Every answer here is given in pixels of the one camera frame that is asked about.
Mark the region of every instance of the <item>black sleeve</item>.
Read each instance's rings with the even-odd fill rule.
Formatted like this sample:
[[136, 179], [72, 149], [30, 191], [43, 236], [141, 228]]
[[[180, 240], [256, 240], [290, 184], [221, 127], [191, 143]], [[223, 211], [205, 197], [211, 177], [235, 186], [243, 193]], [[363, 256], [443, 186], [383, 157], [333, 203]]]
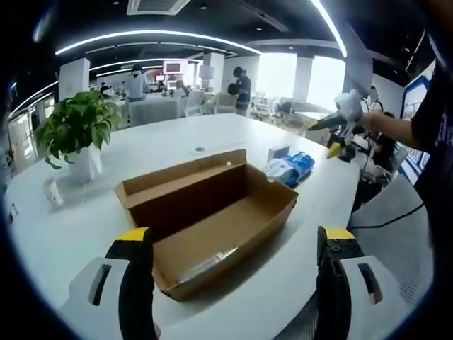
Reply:
[[411, 122], [414, 139], [426, 151], [431, 151], [435, 146], [445, 108], [443, 93], [447, 93], [448, 86], [448, 76], [442, 67], [436, 64], [430, 89]]

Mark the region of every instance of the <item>pillar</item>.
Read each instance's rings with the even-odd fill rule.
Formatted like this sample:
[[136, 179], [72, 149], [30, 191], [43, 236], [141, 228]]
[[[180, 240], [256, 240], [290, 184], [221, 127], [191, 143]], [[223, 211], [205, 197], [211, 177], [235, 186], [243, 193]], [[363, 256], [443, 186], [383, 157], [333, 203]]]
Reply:
[[80, 91], [90, 91], [90, 61], [74, 60], [59, 68], [59, 101], [71, 98]]
[[210, 87], [214, 92], [222, 90], [224, 76], [225, 56], [219, 53], [208, 53], [203, 57], [203, 64], [214, 67], [214, 78], [210, 81]]

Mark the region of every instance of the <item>green plant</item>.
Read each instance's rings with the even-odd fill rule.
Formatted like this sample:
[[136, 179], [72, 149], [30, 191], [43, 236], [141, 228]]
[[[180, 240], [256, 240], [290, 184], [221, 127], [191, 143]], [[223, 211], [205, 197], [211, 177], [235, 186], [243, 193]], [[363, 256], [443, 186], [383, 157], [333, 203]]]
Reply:
[[[36, 141], [53, 157], [63, 156], [71, 163], [68, 154], [80, 153], [91, 143], [99, 149], [103, 142], [108, 144], [112, 125], [119, 120], [118, 106], [105, 102], [99, 91], [78, 92], [55, 105], [53, 114], [36, 132]], [[45, 161], [54, 169], [61, 168], [51, 162], [50, 156]]]

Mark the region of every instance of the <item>open cardboard box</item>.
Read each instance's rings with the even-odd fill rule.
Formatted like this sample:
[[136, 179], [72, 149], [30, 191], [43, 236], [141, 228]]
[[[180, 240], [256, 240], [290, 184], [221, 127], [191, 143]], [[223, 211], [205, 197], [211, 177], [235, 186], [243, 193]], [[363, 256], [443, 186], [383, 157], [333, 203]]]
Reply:
[[118, 184], [132, 228], [150, 227], [153, 277], [182, 300], [213, 281], [285, 223], [297, 193], [225, 152]]

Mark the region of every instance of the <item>blue package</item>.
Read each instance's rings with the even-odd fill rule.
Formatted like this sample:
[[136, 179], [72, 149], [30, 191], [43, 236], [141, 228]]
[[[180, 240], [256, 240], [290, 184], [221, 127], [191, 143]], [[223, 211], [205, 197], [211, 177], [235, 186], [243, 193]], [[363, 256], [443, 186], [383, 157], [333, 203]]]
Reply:
[[282, 159], [292, 167], [285, 180], [285, 185], [290, 188], [295, 188], [299, 182], [308, 177], [314, 166], [314, 159], [305, 152], [299, 152], [294, 156], [286, 156]]

